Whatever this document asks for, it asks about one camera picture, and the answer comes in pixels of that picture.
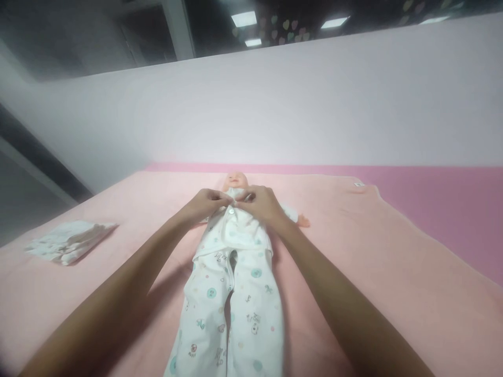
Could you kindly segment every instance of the onesie leg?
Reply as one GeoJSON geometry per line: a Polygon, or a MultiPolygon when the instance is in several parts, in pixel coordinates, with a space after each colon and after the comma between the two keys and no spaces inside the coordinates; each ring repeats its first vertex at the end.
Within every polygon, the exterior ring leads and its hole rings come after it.
{"type": "Polygon", "coordinates": [[[194,261],[165,377],[226,376],[224,305],[231,280],[227,262],[219,259],[210,254],[194,261]]]}
{"type": "Polygon", "coordinates": [[[281,377],[283,313],[270,251],[238,251],[231,297],[228,377],[281,377]]]}

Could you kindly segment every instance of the doll face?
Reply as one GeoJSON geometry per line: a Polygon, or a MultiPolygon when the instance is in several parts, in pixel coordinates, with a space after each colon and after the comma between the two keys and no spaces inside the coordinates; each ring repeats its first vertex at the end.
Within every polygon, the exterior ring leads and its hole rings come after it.
{"type": "Polygon", "coordinates": [[[248,187],[248,180],[241,172],[229,173],[225,178],[224,186],[233,187],[235,189],[245,189],[248,187]]]}

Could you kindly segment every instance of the doll arm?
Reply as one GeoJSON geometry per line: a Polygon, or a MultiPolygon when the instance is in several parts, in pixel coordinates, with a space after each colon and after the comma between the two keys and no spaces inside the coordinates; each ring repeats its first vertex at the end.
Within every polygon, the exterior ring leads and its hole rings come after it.
{"type": "Polygon", "coordinates": [[[296,223],[300,227],[304,228],[309,228],[311,226],[311,223],[309,220],[302,214],[298,214],[297,211],[293,208],[290,208],[284,204],[280,204],[281,208],[283,208],[284,213],[286,216],[292,220],[294,223],[296,223]]]}
{"type": "Polygon", "coordinates": [[[299,214],[297,211],[293,208],[290,208],[289,206],[286,206],[284,204],[280,204],[281,208],[283,208],[283,211],[285,215],[292,220],[294,223],[297,223],[299,221],[299,214]]]}

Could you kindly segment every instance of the doll head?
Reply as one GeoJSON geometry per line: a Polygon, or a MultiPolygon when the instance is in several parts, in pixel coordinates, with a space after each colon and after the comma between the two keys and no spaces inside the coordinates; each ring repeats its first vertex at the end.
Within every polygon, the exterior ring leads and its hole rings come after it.
{"type": "Polygon", "coordinates": [[[225,177],[222,191],[226,192],[227,190],[229,190],[229,187],[233,187],[235,189],[245,189],[248,187],[248,180],[246,179],[246,176],[241,172],[229,173],[227,177],[225,177]]]}

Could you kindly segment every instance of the white onesie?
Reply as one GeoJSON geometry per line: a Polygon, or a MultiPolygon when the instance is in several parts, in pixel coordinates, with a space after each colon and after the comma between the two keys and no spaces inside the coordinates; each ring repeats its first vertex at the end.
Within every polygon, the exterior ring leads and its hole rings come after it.
{"type": "MultiPolygon", "coordinates": [[[[297,213],[282,207],[297,222],[297,213]]],[[[210,217],[184,288],[165,377],[282,376],[283,314],[271,260],[265,228],[248,212],[229,206],[210,217]],[[227,344],[224,306],[232,290],[227,344]]]]}

